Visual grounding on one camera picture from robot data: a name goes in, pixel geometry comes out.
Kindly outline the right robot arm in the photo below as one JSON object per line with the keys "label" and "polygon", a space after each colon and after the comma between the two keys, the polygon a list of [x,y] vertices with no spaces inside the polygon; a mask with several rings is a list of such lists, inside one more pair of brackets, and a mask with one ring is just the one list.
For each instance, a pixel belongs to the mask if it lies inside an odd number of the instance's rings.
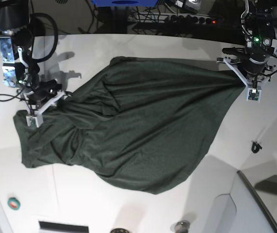
{"label": "right robot arm", "polygon": [[[45,18],[53,28],[54,41],[51,51],[43,58],[33,58],[35,23]],[[58,43],[58,27],[46,13],[35,13],[29,0],[0,0],[0,53],[2,57],[3,83],[19,88],[19,95],[29,105],[41,107],[61,91],[56,80],[42,81],[39,63],[54,54]]]}

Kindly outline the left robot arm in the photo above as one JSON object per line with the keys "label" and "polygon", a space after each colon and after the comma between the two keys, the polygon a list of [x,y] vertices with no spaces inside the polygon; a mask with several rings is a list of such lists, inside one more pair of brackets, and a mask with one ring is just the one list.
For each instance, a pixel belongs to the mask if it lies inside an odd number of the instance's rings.
{"label": "left robot arm", "polygon": [[245,46],[222,49],[222,53],[236,59],[218,59],[235,71],[248,87],[257,88],[277,73],[277,29],[272,11],[269,0],[245,0],[241,14]]}

